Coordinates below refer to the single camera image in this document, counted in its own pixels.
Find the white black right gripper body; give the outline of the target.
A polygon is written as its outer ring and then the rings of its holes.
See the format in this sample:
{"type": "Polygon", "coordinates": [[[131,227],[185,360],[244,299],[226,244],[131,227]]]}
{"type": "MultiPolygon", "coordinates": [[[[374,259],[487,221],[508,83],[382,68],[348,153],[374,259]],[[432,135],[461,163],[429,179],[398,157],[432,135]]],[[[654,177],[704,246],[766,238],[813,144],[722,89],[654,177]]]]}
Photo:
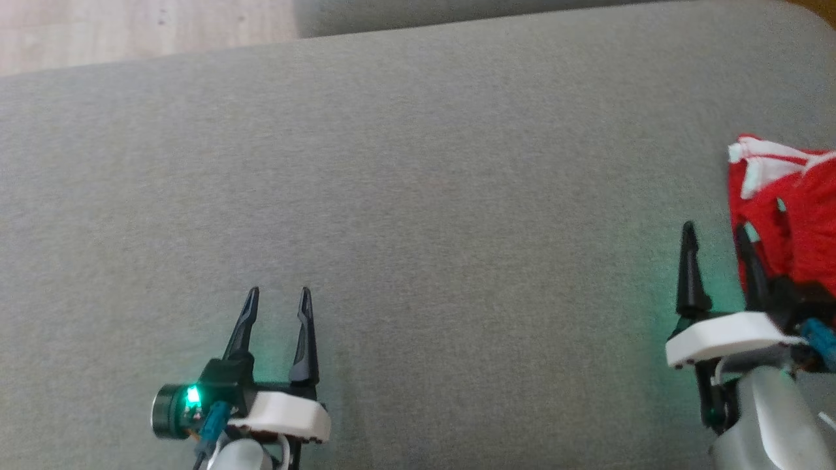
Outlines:
{"type": "Polygon", "coordinates": [[[828,323],[828,291],[818,283],[797,285],[778,277],[752,288],[747,300],[754,304],[743,311],[696,321],[675,334],[666,343],[667,365],[681,368],[773,346],[806,344],[804,322],[828,323]]]}

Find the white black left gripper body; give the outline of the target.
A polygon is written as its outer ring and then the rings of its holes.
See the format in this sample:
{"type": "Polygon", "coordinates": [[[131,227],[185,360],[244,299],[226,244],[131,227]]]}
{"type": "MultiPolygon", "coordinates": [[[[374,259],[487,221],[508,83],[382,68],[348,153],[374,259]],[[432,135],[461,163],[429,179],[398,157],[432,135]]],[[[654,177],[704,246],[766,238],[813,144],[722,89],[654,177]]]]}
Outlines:
{"type": "Polygon", "coordinates": [[[198,392],[207,407],[226,403],[230,410],[222,430],[233,437],[254,435],[275,443],[279,435],[302,441],[329,440],[331,419],[317,399],[319,361],[304,355],[293,363],[289,382],[257,382],[253,355],[211,359],[198,378],[198,392]]]}

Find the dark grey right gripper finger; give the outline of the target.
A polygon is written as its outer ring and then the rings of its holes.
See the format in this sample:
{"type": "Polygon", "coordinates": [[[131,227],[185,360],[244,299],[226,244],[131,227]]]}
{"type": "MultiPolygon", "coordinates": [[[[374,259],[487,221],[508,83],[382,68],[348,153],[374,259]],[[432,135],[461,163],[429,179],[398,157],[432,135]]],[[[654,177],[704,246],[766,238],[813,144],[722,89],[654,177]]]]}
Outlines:
{"type": "Polygon", "coordinates": [[[765,311],[770,301],[769,277],[746,225],[737,225],[735,228],[735,246],[745,272],[743,290],[746,308],[750,311],[765,311]]]}
{"type": "Polygon", "coordinates": [[[705,292],[698,260],[699,244],[693,222],[685,222],[681,232],[677,283],[677,313],[682,318],[702,319],[713,308],[705,292]]]}

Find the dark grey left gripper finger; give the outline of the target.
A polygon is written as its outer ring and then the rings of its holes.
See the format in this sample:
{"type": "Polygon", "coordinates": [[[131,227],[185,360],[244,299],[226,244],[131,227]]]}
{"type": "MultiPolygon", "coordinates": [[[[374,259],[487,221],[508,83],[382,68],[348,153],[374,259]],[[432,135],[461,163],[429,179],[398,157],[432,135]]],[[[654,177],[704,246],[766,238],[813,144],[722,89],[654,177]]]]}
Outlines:
{"type": "Polygon", "coordinates": [[[300,321],[300,330],[289,380],[293,384],[319,384],[312,293],[308,287],[302,288],[297,318],[300,321]]]}
{"type": "Polygon", "coordinates": [[[251,331],[259,313],[259,287],[249,290],[247,300],[244,302],[238,321],[228,340],[225,350],[225,360],[236,359],[244,353],[249,353],[251,331]]]}

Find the red jersey with white trim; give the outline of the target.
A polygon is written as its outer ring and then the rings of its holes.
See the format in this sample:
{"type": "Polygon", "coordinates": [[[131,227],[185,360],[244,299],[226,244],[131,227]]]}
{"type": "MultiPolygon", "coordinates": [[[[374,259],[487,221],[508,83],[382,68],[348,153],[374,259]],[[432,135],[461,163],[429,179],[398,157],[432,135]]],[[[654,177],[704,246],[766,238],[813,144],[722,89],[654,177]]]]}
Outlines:
{"type": "Polygon", "coordinates": [[[836,297],[836,151],[742,134],[728,147],[728,206],[732,228],[753,228],[768,277],[836,297]]]}

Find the grey fabric sofa chaise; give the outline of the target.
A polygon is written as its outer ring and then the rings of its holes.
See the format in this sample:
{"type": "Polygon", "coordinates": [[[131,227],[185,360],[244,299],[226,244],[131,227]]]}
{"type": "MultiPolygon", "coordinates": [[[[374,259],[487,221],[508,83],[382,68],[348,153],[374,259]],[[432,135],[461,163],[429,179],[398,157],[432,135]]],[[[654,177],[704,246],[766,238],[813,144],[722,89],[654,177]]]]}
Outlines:
{"type": "Polygon", "coordinates": [[[836,30],[634,4],[0,78],[0,470],[191,470],[162,384],[286,381],[302,470],[709,470],[666,364],[682,223],[743,306],[726,149],[836,147],[836,30]]]}

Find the large grey sofa seat cushion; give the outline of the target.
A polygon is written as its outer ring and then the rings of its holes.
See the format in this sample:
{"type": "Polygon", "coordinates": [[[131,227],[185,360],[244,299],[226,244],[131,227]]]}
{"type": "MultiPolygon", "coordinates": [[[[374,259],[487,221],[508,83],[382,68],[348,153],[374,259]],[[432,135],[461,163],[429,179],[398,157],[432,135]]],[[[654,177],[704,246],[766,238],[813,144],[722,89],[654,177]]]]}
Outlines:
{"type": "Polygon", "coordinates": [[[666,0],[292,0],[302,38],[666,0]]]}

